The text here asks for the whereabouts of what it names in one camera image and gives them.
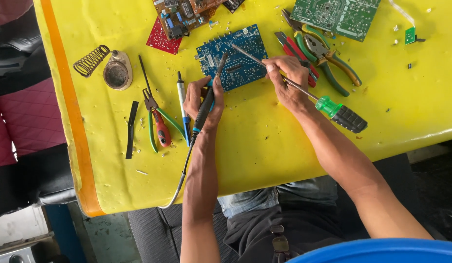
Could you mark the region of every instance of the blue circuit board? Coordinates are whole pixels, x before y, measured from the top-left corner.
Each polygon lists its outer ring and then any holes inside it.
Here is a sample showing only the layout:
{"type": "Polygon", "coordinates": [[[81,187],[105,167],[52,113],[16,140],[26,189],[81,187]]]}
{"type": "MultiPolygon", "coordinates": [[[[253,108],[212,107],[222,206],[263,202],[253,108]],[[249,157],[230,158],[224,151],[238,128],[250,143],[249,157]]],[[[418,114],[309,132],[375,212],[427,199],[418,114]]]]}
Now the blue circuit board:
{"type": "Polygon", "coordinates": [[[225,34],[219,39],[213,39],[198,47],[198,56],[195,58],[200,60],[203,73],[211,77],[216,75],[223,53],[228,52],[229,57],[220,77],[225,92],[259,80],[267,74],[267,70],[262,65],[233,49],[232,44],[241,47],[258,59],[268,58],[256,24],[225,34]]]}

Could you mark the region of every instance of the man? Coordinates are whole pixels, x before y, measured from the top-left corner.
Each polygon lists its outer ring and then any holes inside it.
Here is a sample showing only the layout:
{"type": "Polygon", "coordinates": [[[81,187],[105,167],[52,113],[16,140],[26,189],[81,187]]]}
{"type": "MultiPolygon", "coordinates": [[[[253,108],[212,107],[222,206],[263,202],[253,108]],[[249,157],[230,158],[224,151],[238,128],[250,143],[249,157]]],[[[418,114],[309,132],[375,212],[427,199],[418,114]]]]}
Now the man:
{"type": "MultiPolygon", "coordinates": [[[[290,56],[265,59],[263,63],[279,101],[301,124],[329,176],[218,198],[228,218],[224,242],[239,253],[239,262],[284,261],[277,259],[280,255],[275,254],[273,244],[283,229],[292,256],[343,242],[335,219],[336,182],[353,200],[372,238],[432,239],[397,200],[367,156],[316,110],[307,95],[287,86],[280,75],[281,69],[288,78],[307,87],[307,68],[290,56]]],[[[201,89],[209,80],[188,86],[184,109],[193,118],[198,114],[201,89]]],[[[182,263],[220,262],[212,218],[218,193],[215,138],[224,109],[219,79],[214,80],[213,88],[215,106],[198,135],[185,184],[182,263]]]]}

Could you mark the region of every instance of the yellow table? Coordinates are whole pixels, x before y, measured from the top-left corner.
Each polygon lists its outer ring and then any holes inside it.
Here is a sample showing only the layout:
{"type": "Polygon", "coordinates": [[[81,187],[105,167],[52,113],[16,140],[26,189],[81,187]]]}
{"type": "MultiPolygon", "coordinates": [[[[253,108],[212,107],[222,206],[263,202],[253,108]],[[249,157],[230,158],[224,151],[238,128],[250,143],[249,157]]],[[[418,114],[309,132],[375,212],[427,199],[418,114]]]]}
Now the yellow table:
{"type": "MultiPolygon", "coordinates": [[[[317,96],[329,95],[369,122],[359,138],[342,128],[373,161],[452,139],[452,1],[398,0],[417,24],[425,43],[405,46],[409,22],[382,0],[368,37],[359,43],[341,36],[330,42],[363,80],[353,87],[335,70],[351,96],[340,96],[322,77],[317,96]],[[400,44],[393,45],[398,39],[400,44]]],[[[281,8],[294,0],[252,1],[234,13],[221,6],[213,21],[184,38],[176,56],[146,46],[156,13],[150,0],[35,0],[36,13],[52,69],[57,98],[69,144],[71,168],[82,210],[89,216],[129,211],[168,203],[177,186],[187,145],[170,128],[173,148],[151,148],[148,129],[140,118],[148,111],[141,103],[135,122],[135,144],[141,150],[125,160],[127,125],[133,100],[142,102],[144,78],[137,55],[144,57],[154,97],[182,124],[176,90],[176,71],[185,81],[202,77],[195,48],[203,41],[258,24],[269,56],[282,55],[275,35],[292,30],[281,8]],[[71,65],[99,45],[128,53],[134,70],[129,89],[106,86],[102,70],[86,79],[71,65]]],[[[219,194],[228,195],[325,174],[299,123],[278,102],[272,84],[263,79],[225,94],[226,109],[219,125],[216,153],[219,194]]],[[[182,201],[182,192],[177,202],[182,201]]]]}

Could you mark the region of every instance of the eyeglasses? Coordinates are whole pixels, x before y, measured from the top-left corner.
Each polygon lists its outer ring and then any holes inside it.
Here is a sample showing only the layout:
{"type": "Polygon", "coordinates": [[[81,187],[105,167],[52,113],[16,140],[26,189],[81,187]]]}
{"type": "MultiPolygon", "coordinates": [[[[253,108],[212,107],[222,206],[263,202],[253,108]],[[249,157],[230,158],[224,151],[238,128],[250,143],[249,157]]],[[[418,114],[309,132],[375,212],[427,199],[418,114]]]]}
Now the eyeglasses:
{"type": "Polygon", "coordinates": [[[289,251],[289,243],[285,236],[283,236],[284,227],[282,225],[274,225],[270,227],[270,232],[275,234],[273,239],[273,248],[275,249],[275,257],[278,263],[284,263],[292,258],[292,252],[289,251]]]}

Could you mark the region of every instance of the jeans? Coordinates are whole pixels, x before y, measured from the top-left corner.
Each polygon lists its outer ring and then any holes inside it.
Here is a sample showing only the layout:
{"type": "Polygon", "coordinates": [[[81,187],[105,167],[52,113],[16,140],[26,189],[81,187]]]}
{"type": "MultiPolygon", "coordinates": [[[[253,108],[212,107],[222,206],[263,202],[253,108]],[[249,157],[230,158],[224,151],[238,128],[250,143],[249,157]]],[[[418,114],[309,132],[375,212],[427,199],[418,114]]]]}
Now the jeans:
{"type": "Polygon", "coordinates": [[[336,181],[332,177],[321,176],[219,197],[218,202],[224,216],[229,219],[243,212],[263,210],[299,201],[336,206],[337,191],[336,181]]]}

